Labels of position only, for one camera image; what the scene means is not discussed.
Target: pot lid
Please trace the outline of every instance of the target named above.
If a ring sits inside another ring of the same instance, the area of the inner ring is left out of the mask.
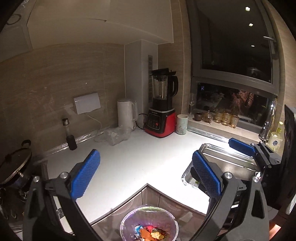
[[[29,148],[21,148],[0,163],[0,185],[7,183],[31,158],[32,152]]]

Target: window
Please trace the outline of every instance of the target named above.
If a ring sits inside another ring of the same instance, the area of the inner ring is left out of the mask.
[[[270,99],[234,88],[208,83],[198,83],[197,101],[193,112],[223,110],[238,115],[240,122],[248,122],[262,127]]]
[[[261,0],[187,0],[187,9],[192,81],[278,95],[277,42]]]

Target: kitchen sink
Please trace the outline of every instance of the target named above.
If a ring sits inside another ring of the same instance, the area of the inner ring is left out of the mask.
[[[260,172],[254,159],[232,148],[221,148],[212,144],[203,144],[199,149],[209,162],[216,163],[222,172],[231,172],[236,178],[249,180]],[[184,185],[198,188],[198,182],[191,176],[192,161],[182,175]]]

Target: window handle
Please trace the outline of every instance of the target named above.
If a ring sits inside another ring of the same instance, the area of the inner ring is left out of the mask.
[[[276,40],[275,40],[274,38],[271,38],[271,37],[263,36],[263,38],[264,38],[265,40],[268,40],[268,41],[276,42]]]

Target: white countertop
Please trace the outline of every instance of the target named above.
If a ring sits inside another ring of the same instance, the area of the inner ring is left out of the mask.
[[[171,134],[159,139],[136,129],[127,141],[115,146],[89,139],[74,151],[60,151],[46,158],[49,178],[69,172],[76,163],[84,161],[92,149],[101,154],[101,163],[77,203],[86,219],[93,224],[115,210],[146,184],[198,212],[206,214],[209,197],[202,191],[185,186],[181,176],[191,162],[192,154],[204,143],[230,148],[227,143],[192,132]],[[67,232],[71,228],[64,218]]]

